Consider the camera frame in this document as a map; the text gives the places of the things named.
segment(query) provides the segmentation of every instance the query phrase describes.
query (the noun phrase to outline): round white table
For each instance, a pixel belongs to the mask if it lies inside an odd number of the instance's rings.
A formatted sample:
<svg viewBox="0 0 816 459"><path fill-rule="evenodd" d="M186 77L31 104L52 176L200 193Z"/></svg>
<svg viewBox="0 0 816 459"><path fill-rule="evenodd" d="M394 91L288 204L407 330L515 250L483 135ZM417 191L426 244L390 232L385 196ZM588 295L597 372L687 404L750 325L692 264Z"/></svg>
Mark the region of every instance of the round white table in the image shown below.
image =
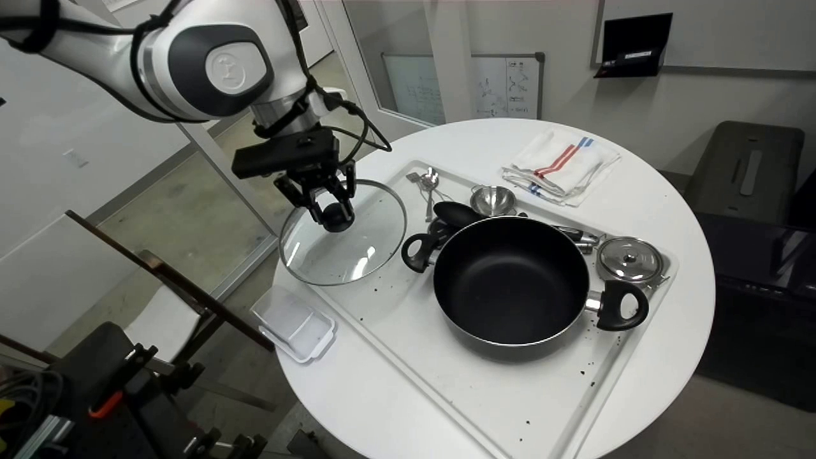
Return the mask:
<svg viewBox="0 0 816 459"><path fill-rule="evenodd" d="M480 183L501 183L500 167L546 131L590 135L534 120L450 122L394 141L393 153L360 162L356 174L381 179L426 162L466 172ZM578 456L602 456L649 426L691 381L713 321L713 269L696 218L656 169L599 135L590 137L599 148L616 151L620 162L594 179L578 207L556 207L519 191L517 196L552 215L602 222L612 232L671 247L677 273L649 325L633 332L636 345L624 346L627 364ZM282 265L274 285L305 289ZM305 368L281 353L278 360L311 415L364 456L483 456L483 448L342 321L321 360Z"/></svg>

